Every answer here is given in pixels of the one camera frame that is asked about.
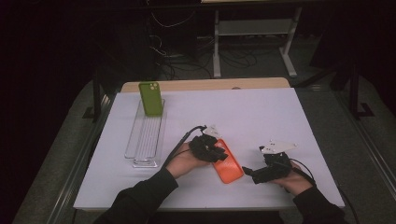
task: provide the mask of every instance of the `table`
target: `table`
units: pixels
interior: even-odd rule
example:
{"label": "table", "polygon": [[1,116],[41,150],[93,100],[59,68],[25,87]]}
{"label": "table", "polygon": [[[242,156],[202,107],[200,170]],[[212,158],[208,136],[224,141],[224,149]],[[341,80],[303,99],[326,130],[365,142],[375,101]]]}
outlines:
{"label": "table", "polygon": [[[259,146],[271,139],[291,142],[298,147],[288,151],[288,155],[310,168],[318,188],[331,203],[345,206],[295,90],[289,88],[286,79],[238,78],[159,83],[167,109],[162,161],[180,138],[197,125],[216,124],[240,165],[252,169],[265,166]],[[137,83],[126,83],[116,96],[78,192],[74,204],[77,209],[107,209],[120,190],[132,187],[159,170],[134,168],[130,161],[124,159],[140,100],[136,87]],[[192,133],[188,141],[199,134]],[[193,170],[177,182],[179,188],[163,202],[159,210],[280,210],[294,207],[292,196],[279,186],[255,185],[247,175],[231,184],[223,184],[210,165]]]}

